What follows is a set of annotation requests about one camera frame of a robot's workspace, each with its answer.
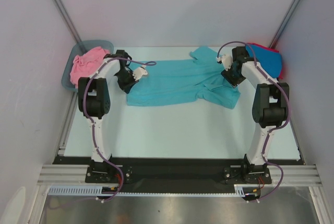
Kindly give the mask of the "teal t shirt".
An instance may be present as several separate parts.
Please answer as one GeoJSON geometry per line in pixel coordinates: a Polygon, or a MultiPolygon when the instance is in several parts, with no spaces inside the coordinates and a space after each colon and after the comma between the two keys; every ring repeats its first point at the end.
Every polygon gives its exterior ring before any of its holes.
{"type": "Polygon", "coordinates": [[[156,107],[203,99],[234,109],[240,92],[222,77],[217,53],[207,46],[190,52],[187,60],[157,61],[148,75],[136,83],[126,97],[127,104],[156,107]]]}

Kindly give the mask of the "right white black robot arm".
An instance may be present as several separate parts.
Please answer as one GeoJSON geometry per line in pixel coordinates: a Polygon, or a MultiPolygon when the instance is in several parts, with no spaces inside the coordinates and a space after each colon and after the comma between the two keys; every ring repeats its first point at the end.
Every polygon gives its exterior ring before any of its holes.
{"type": "Polygon", "coordinates": [[[290,120],[289,85],[275,81],[257,60],[250,46],[237,46],[232,54],[218,55],[216,60],[224,70],[221,75],[232,87],[248,80],[255,89],[252,117],[256,123],[253,140],[245,155],[246,166],[241,178],[253,183],[268,165],[268,150],[274,133],[284,128],[290,120]]]}

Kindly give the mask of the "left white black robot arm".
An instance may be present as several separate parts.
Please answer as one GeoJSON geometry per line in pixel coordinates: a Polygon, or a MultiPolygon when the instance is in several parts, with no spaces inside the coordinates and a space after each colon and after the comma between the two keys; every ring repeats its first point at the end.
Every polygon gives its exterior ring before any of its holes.
{"type": "Polygon", "coordinates": [[[132,70],[131,63],[135,61],[125,50],[117,50],[114,54],[104,55],[96,71],[78,80],[78,108],[88,122],[92,143],[90,165],[104,182],[113,180],[118,170],[111,163],[112,152],[104,133],[104,121],[112,107],[109,83],[128,94],[147,74],[141,67],[132,70]]]}

